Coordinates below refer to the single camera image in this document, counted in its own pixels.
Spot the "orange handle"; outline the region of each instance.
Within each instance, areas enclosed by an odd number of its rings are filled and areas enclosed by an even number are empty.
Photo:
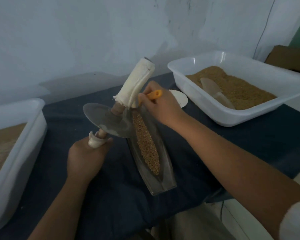
[[[147,94],[147,97],[149,100],[155,100],[155,99],[160,98],[161,96],[162,96],[162,90],[160,90],[160,89]]]

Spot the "white round lid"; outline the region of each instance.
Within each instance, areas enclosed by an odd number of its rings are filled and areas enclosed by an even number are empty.
[[[177,90],[170,90],[170,89],[169,89],[169,91],[176,98],[176,100],[180,104],[181,108],[183,108],[184,106],[187,105],[187,103],[188,103],[188,97],[183,92],[180,92],[180,91],[177,91]]]

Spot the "hand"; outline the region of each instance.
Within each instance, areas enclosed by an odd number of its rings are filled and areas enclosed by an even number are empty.
[[[88,141],[89,138],[86,137],[72,145],[69,149],[67,163],[68,179],[86,185],[100,171],[113,139],[109,138],[104,145],[97,149],[88,146]]]
[[[154,102],[150,101],[146,94],[154,90],[162,90],[162,96]],[[139,99],[148,111],[162,124],[169,126],[177,124],[179,120],[183,119],[187,114],[181,109],[176,98],[169,90],[164,89],[155,81],[150,81],[143,93],[140,93]]]

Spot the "white plastic tub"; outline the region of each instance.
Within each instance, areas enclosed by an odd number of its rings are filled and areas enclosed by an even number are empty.
[[[43,106],[41,99],[0,106],[0,129],[27,123],[0,170],[0,229],[16,210],[42,145],[47,127]]]
[[[221,67],[228,75],[239,77],[276,95],[277,98],[245,110],[229,109],[185,77],[210,66]],[[228,52],[213,51],[174,60],[168,64],[168,68],[173,72],[178,88],[212,120],[222,126],[240,124],[275,110],[288,100],[300,96],[300,73]]]

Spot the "translucent plastic scoop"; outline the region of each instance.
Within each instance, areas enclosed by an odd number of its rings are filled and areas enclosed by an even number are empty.
[[[229,109],[236,109],[230,100],[222,94],[222,90],[214,81],[208,78],[201,78],[200,81],[202,84],[202,89],[216,101]]]

